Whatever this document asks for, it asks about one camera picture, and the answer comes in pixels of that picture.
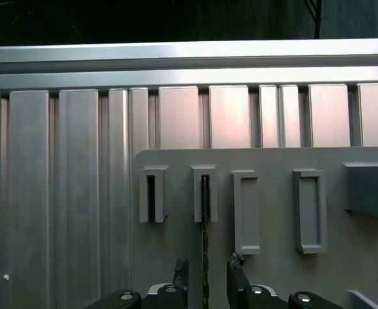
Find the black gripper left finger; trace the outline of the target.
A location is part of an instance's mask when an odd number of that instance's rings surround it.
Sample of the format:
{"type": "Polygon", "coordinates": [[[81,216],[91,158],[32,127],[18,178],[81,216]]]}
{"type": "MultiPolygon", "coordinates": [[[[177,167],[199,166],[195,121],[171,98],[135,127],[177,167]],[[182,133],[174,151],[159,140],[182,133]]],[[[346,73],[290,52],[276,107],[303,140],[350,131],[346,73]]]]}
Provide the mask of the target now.
{"type": "Polygon", "coordinates": [[[86,309],[166,309],[188,308],[189,261],[178,259],[171,283],[152,285],[145,296],[131,289],[116,290],[86,309]]]}

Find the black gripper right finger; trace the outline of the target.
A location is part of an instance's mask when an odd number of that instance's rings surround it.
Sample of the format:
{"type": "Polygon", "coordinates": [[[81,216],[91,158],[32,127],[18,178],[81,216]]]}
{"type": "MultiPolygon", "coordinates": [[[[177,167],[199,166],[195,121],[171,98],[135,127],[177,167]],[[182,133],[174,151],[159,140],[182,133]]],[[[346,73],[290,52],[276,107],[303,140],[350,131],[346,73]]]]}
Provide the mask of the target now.
{"type": "Polygon", "coordinates": [[[293,292],[284,300],[269,286],[251,284],[243,271],[244,262],[243,255],[238,253],[233,253],[227,261],[227,299],[230,308],[340,308],[338,304],[308,291],[293,292]]]}

